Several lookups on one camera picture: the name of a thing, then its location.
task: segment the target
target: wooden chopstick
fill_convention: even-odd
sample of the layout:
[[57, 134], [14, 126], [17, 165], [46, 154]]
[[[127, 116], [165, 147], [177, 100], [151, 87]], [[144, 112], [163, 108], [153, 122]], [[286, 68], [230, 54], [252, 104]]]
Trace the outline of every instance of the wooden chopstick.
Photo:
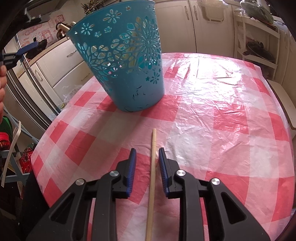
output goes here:
[[149, 202], [148, 202], [148, 211], [147, 211], [145, 241], [151, 241], [151, 238], [152, 238], [154, 196], [155, 196], [155, 159], [156, 159], [156, 129], [153, 129], [153, 131], [152, 131], [152, 148], [151, 148]]

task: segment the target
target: wooden countertop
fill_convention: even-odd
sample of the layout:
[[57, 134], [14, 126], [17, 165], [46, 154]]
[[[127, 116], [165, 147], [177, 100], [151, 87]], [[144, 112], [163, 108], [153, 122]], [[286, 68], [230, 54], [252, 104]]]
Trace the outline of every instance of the wooden countertop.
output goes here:
[[[63, 38], [57, 42], [55, 42], [54, 44], [50, 45], [48, 48], [46, 48], [45, 50], [43, 50], [40, 54], [38, 54], [35, 58], [31, 59], [29, 61], [29, 65], [31, 66], [32, 64], [34, 64], [38, 59], [40, 59], [43, 55], [47, 54], [50, 50], [54, 49], [56, 46], [62, 44], [63, 42], [66, 42], [67, 40], [69, 40], [68, 37]], [[25, 72], [24, 68], [22, 68], [21, 71], [19, 71], [17, 73], [17, 77], [19, 78], [23, 73]]]

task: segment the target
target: finger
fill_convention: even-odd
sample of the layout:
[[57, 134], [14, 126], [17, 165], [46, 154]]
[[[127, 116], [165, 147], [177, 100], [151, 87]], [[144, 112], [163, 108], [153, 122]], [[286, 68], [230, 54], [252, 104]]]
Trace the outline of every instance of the finger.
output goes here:
[[0, 77], [6, 76], [6, 72], [7, 72], [6, 66], [2, 65], [0, 68]]
[[0, 89], [0, 102], [4, 100], [4, 97], [5, 97], [5, 90], [2, 88]]
[[2, 120], [3, 120], [3, 111], [4, 111], [4, 103], [0, 102], [0, 124], [2, 123]]
[[6, 84], [7, 84], [6, 76], [0, 77], [0, 88], [5, 88]]

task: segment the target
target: plastic tablecloth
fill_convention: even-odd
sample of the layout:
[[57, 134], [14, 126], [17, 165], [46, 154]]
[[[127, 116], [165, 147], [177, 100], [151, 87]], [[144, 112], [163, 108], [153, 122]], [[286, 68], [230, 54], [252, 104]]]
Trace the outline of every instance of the plastic tablecloth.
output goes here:
[[[275, 240], [292, 209], [294, 154], [260, 68], [204, 54], [167, 53], [162, 60], [165, 95], [155, 106], [121, 112], [93, 77], [57, 116], [32, 155], [46, 201], [51, 206], [76, 179], [99, 179], [135, 148], [133, 192], [117, 200], [117, 232], [120, 241], [144, 240], [156, 128], [168, 158], [196, 178], [221, 179]], [[165, 197], [159, 166], [155, 192], [152, 240], [177, 241], [179, 200]], [[208, 240], [206, 219], [204, 230]]]

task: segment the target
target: table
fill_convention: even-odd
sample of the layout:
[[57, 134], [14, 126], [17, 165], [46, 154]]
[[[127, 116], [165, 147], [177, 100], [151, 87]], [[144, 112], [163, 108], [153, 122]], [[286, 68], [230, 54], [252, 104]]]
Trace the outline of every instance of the table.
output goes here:
[[[51, 206], [78, 178], [100, 178], [136, 148], [133, 192], [117, 200], [117, 230], [120, 241], [144, 240], [157, 128], [168, 158], [196, 178], [221, 179], [275, 240], [292, 209], [294, 156], [288, 123], [260, 68], [204, 54], [166, 53], [162, 60], [165, 95], [147, 110], [119, 111], [95, 77], [71, 99], [32, 155], [46, 201]], [[156, 177], [152, 240], [177, 241], [179, 201], [166, 199], [159, 167]]]

